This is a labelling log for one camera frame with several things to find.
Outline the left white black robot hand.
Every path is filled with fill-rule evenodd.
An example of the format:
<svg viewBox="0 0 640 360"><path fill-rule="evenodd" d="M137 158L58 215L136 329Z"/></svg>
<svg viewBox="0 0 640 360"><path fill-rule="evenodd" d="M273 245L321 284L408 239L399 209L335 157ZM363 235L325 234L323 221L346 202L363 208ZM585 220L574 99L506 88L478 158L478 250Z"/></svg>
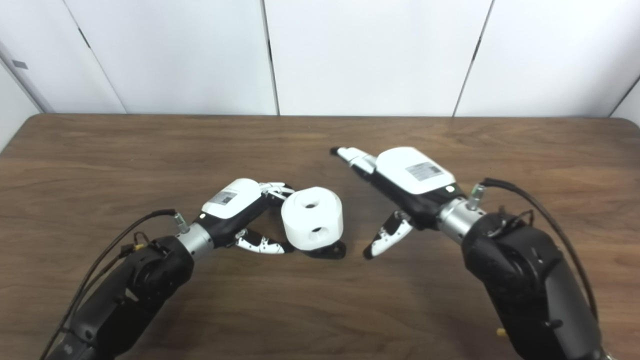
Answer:
<svg viewBox="0 0 640 360"><path fill-rule="evenodd" d="M208 235L210 249L237 246L254 253L284 255L295 248L249 228L270 207L280 208L295 193L285 182L237 178L209 199L194 220Z"/></svg>

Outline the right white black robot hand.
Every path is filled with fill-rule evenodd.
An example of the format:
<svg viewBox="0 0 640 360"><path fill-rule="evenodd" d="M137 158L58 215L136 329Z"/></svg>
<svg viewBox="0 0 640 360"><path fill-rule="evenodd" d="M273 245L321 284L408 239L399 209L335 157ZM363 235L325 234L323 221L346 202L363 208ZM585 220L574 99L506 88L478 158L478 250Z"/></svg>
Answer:
<svg viewBox="0 0 640 360"><path fill-rule="evenodd" d="M366 260L381 255L412 230L437 231L441 210L464 195L450 171L412 146L377 156L353 146L334 146L329 152L398 206L363 250Z"/></svg>

